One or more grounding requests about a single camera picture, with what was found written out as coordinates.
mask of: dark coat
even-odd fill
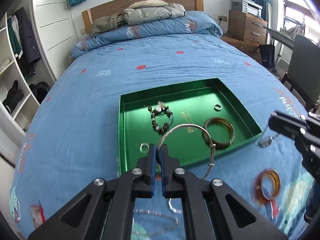
[[[23,53],[26,55],[28,64],[33,66],[34,63],[41,59],[41,55],[32,30],[31,22],[29,21],[23,7],[16,11],[15,16],[19,22],[20,40]]]

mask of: blue duvet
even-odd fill
[[[187,33],[184,20],[159,21],[163,25],[163,21],[174,21],[184,28],[184,34],[178,31],[178,34],[105,41],[105,45],[97,47],[95,42],[112,41],[112,35],[126,30],[124,26],[101,34],[95,41],[86,41],[85,51],[79,46],[72,50],[76,59],[39,107],[16,164],[10,208],[25,237],[35,229],[31,205],[41,206],[44,218],[48,219],[93,179],[117,178],[118,102],[122,94],[218,77],[262,129],[275,109],[293,116],[305,114],[303,106],[269,71],[212,35],[221,34],[212,19],[206,20],[211,26],[203,29],[207,33],[203,30]],[[155,23],[141,25],[140,30],[151,28],[150,24]],[[266,136],[272,134],[270,130],[266,132]],[[267,148],[260,149],[254,142],[216,160],[207,180],[223,179],[289,239],[296,239],[306,227],[303,214],[313,182],[301,161],[293,141],[279,136]],[[279,173],[281,189],[274,202],[263,205],[255,198],[254,184],[266,168]],[[191,171],[201,177],[206,169],[203,164]],[[174,200],[173,205],[181,207],[179,200]],[[154,198],[138,199],[135,206],[180,220],[176,230],[152,239],[185,239],[183,215],[171,213],[162,197],[160,181],[156,182]],[[134,218],[133,230],[140,232],[158,231],[171,224],[143,214],[135,214]],[[132,239],[148,238],[132,236]]]

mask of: wardrobe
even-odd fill
[[[36,73],[32,76],[23,73],[20,58],[16,57],[16,49],[12,47],[10,39],[13,35],[10,17],[22,7],[31,22],[41,56],[33,65]],[[68,68],[70,49],[75,43],[67,0],[14,0],[0,19],[0,210],[18,235],[19,230],[11,218],[8,206],[9,190],[28,125],[32,123],[40,106],[29,85],[45,82],[51,89]],[[23,97],[9,111],[3,101],[16,81]]]

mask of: brown bangle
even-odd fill
[[[262,191],[262,180],[265,176],[269,177],[273,181],[274,190],[271,197],[266,197]],[[267,169],[259,174],[256,182],[256,194],[257,194],[258,200],[261,203],[266,204],[266,203],[269,203],[271,200],[274,200],[274,198],[279,194],[279,191],[280,191],[280,177],[275,170]]]
[[[211,136],[212,142],[216,145],[217,149],[227,148],[235,139],[235,135],[236,135],[235,129],[233,128],[232,124],[228,120],[219,118],[219,117],[209,118],[207,121],[205,121],[204,129],[208,131],[207,129],[208,125],[211,125],[214,123],[222,124],[230,132],[230,140],[228,142],[221,143],[221,142],[215,141]],[[204,135],[204,138],[206,139],[207,143],[209,143],[208,136],[204,134],[204,132],[202,132],[202,134]]]

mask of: silver ring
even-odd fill
[[[173,213],[175,213],[175,214],[183,214],[183,210],[175,209],[175,208],[172,206],[172,204],[171,204],[171,198],[169,198],[168,205],[169,205],[170,210],[171,210]]]
[[[148,148],[147,151],[142,150],[142,148],[143,148],[144,146]],[[149,145],[148,145],[147,143],[141,143],[141,145],[140,145],[140,152],[141,152],[142,154],[147,154],[147,153],[149,152]]]
[[[214,109],[216,109],[217,111],[220,111],[222,109],[220,104],[214,104]]]

